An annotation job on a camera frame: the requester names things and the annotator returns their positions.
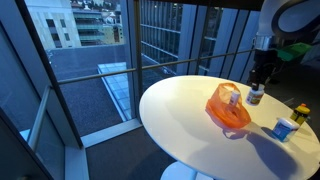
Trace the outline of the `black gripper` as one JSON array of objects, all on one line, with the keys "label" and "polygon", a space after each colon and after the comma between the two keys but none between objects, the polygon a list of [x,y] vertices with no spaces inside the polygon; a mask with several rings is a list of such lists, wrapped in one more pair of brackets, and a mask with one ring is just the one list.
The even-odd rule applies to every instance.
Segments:
[{"label": "black gripper", "polygon": [[259,89],[259,84],[265,84],[267,79],[271,76],[276,61],[278,59],[276,50],[255,50],[254,66],[249,73],[249,82],[254,91]]}]

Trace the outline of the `green object on arm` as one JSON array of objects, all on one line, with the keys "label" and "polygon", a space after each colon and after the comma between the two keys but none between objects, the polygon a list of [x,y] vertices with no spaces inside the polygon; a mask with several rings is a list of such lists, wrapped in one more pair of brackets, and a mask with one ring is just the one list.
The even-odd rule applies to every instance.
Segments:
[{"label": "green object on arm", "polygon": [[291,61],[294,60],[305,53],[307,53],[312,48],[311,45],[306,43],[295,43],[282,49],[277,50],[278,57],[283,61]]}]

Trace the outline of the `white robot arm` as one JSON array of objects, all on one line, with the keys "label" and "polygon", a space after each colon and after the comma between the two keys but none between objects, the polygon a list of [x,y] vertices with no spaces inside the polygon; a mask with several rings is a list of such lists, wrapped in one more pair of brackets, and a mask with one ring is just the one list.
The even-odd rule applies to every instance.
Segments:
[{"label": "white robot arm", "polygon": [[254,39],[255,64],[249,82],[254,91],[275,68],[281,39],[296,39],[319,28],[320,0],[264,0]]}]

